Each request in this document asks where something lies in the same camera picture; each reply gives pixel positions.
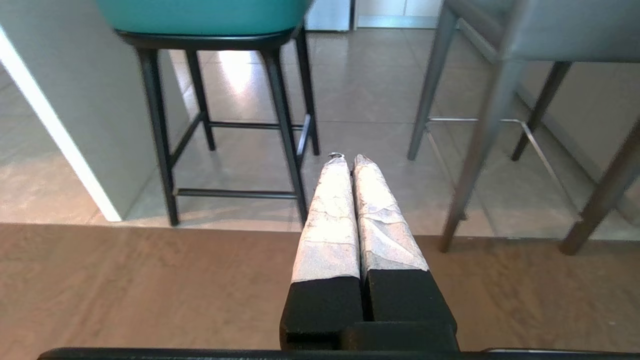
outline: white cabinet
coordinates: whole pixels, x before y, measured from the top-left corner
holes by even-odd
[[[359,15],[363,16],[402,16],[404,0],[359,0]]]
[[[441,6],[442,0],[406,0],[404,15],[436,17]]]
[[[443,0],[357,0],[364,28],[434,28]]]

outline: white tape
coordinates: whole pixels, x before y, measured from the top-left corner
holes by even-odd
[[[415,243],[396,198],[380,168],[356,156],[353,168],[362,250],[363,278],[368,270],[424,270],[427,261]]]
[[[341,276],[360,278],[351,176],[342,156],[324,164],[300,236],[291,282]]]

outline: gray stool leg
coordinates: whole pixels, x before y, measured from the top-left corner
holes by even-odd
[[[500,120],[511,104],[524,65],[524,61],[498,61],[493,66],[493,83],[486,94],[479,121],[474,128],[467,158],[440,240],[440,251],[442,252],[449,250],[458,223],[464,216],[471,191],[474,189],[480,170],[489,155],[493,141],[498,135]]]
[[[580,213],[582,220],[573,225],[569,235],[560,244],[560,251],[563,254],[575,255],[580,250],[589,239],[589,235],[600,225],[638,175],[640,175],[640,119],[636,121],[596,190],[584,206]]]
[[[160,70],[158,67],[157,49],[136,49],[140,66],[142,68],[142,79],[145,84],[147,94],[147,106],[151,118],[151,128],[154,134],[154,145],[156,145],[156,155],[160,168],[160,177],[164,191],[164,201],[169,215],[169,223],[176,226],[178,220],[178,205],[173,194],[173,171],[171,169],[171,150],[169,149],[169,138],[166,128],[166,117],[164,115],[164,99],[162,95],[162,82],[160,81]]]
[[[204,113],[204,120],[202,121],[202,127],[207,138],[207,144],[209,144],[209,150],[216,150],[216,143],[213,141],[213,128],[211,127],[211,118],[209,117],[209,109],[207,107],[207,98],[204,94],[204,86],[202,84],[202,74],[200,73],[200,61],[198,60],[197,52],[194,50],[185,51],[187,54],[187,61],[189,62],[189,72],[191,73],[191,80],[193,80],[193,88],[196,92],[196,98],[198,99],[198,108],[200,113]]]
[[[549,104],[551,104],[551,101],[554,99],[556,91],[560,87],[564,76],[567,72],[569,72],[571,64],[572,63],[569,61],[557,61],[551,68],[549,76],[547,77],[547,81],[545,82],[545,86],[540,92],[538,101],[536,101],[536,107],[531,112],[531,116],[529,117],[529,121],[527,122],[527,126],[532,133],[542,122],[542,118],[545,116]],[[527,147],[528,143],[529,138],[524,132],[522,132],[522,135],[520,135],[520,140],[518,141],[518,145],[516,145],[516,149],[511,155],[512,161],[518,161],[520,159],[520,156],[522,155],[524,148]]]
[[[418,149],[420,149],[420,142],[422,141],[424,128],[429,120],[429,113],[431,113],[433,98],[435,97],[438,82],[442,75],[442,69],[444,69],[449,45],[451,44],[453,35],[456,32],[457,21],[458,16],[444,4],[438,20],[436,37],[433,41],[433,47],[431,48],[427,74],[424,77],[418,114],[416,115],[415,122],[413,123],[411,145],[409,145],[409,153],[406,156],[409,160],[415,160],[415,157],[418,154]]]
[[[262,59],[267,68],[269,85],[271,87],[271,98],[273,99],[273,106],[275,107],[278,123],[280,124],[284,154],[287,159],[287,165],[289,166],[293,192],[296,194],[296,199],[298,200],[300,221],[304,225],[308,215],[307,198],[305,197],[305,189],[302,183],[300,163],[298,163],[296,159],[296,145],[293,137],[293,126],[291,124],[291,112],[289,110],[284,77],[282,75],[282,64],[280,63],[280,48],[262,50],[260,51],[260,55],[262,55]]]

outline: teal stool seat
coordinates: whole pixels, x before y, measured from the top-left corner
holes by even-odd
[[[172,35],[258,35],[300,25],[313,0],[97,0],[115,29]]]

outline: brown wooden floor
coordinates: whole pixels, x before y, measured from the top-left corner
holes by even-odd
[[[640,352],[640,243],[419,238],[463,350]],[[298,235],[0,225],[0,358],[52,347],[278,348]]]

